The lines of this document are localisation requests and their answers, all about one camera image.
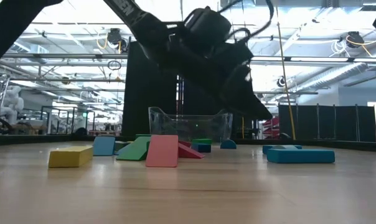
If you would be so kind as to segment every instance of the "black panel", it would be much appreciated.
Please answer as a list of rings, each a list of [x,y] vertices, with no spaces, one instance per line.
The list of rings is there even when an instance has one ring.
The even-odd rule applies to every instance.
[[[280,133],[288,134],[291,138],[293,138],[289,106],[279,105],[278,110],[280,114]],[[297,127],[298,122],[296,106],[292,106],[292,113],[294,127]]]
[[[317,106],[298,106],[296,138],[313,140],[318,137]]]
[[[335,109],[333,106],[319,106],[319,138],[335,138]]]
[[[161,73],[149,61],[137,42],[129,47],[123,136],[149,134],[148,107],[160,107],[167,114],[176,113],[177,76]]]
[[[357,140],[355,106],[336,106],[336,140]]]
[[[375,108],[370,106],[358,107],[359,141],[376,142]]]
[[[183,114],[189,115],[214,115],[222,107],[204,90],[184,80]]]

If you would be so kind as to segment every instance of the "foam block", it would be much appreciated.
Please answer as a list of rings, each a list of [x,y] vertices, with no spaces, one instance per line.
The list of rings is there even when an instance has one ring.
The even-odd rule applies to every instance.
[[[326,149],[269,149],[267,160],[284,164],[333,163],[335,152]]]
[[[179,144],[183,144],[187,147],[190,147],[191,143],[190,142],[187,142],[187,141],[178,141]]]
[[[139,137],[151,137],[151,134],[136,134],[136,139]]]
[[[263,154],[267,155],[267,150],[271,149],[272,147],[274,146],[278,146],[278,145],[267,145],[267,146],[263,146]],[[294,145],[294,147],[296,147],[296,149],[302,149],[303,147],[300,146],[300,145]]]
[[[118,152],[116,160],[142,161],[145,160],[148,149],[148,142],[151,137],[139,137],[134,142],[122,148]]]
[[[220,148],[221,149],[236,149],[237,144],[233,140],[228,139],[221,143]]]
[[[50,152],[49,168],[80,167],[92,159],[92,146],[67,147]]]
[[[189,159],[201,159],[205,155],[187,147],[181,143],[178,144],[178,157],[179,158],[189,158]]]
[[[152,135],[147,167],[177,167],[178,164],[178,136]]]
[[[212,144],[211,139],[194,139],[192,140],[192,143],[202,143],[202,144]]]
[[[198,152],[211,153],[212,145],[202,143],[192,143],[191,148]]]
[[[94,156],[112,156],[115,137],[97,136],[94,140]]]

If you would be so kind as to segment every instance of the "blue block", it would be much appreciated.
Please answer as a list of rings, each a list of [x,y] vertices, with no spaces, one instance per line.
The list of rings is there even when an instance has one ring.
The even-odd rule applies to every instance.
[[[264,155],[267,155],[267,150],[271,149],[272,147],[274,146],[277,146],[277,145],[267,145],[267,146],[263,146],[263,154]],[[302,149],[303,147],[300,146],[300,145],[294,145],[294,147],[296,147],[297,149]]]
[[[225,140],[223,143],[221,143],[220,146],[221,149],[236,149],[237,144],[233,140]]]
[[[94,140],[94,156],[112,156],[115,137],[98,136]]]
[[[269,149],[267,159],[283,164],[333,163],[335,152],[325,149]]]
[[[212,152],[212,145],[204,143],[192,143],[190,146],[193,150],[198,152],[210,153]]]

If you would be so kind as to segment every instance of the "duct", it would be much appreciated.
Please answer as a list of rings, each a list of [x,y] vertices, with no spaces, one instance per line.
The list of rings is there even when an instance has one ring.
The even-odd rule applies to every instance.
[[[17,40],[9,48],[19,54],[33,53],[33,54],[47,54],[49,51],[37,44],[28,44],[21,40]],[[30,58],[31,62],[39,62],[40,64],[47,63],[47,59],[44,58]]]

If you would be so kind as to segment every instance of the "rectangular block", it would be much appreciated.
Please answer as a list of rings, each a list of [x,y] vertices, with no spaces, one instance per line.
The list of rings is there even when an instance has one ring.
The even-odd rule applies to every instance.
[[[191,148],[198,152],[211,153],[212,145],[202,143],[192,143]]]
[[[333,163],[335,152],[326,149],[269,149],[267,160],[284,164]]]
[[[212,144],[211,139],[194,139],[192,140],[192,143],[202,143],[202,144]]]
[[[92,159],[92,146],[67,147],[50,152],[49,168],[80,167]]]
[[[145,165],[147,167],[177,167],[178,136],[152,135]]]
[[[94,156],[112,156],[115,137],[97,136],[94,140]]]

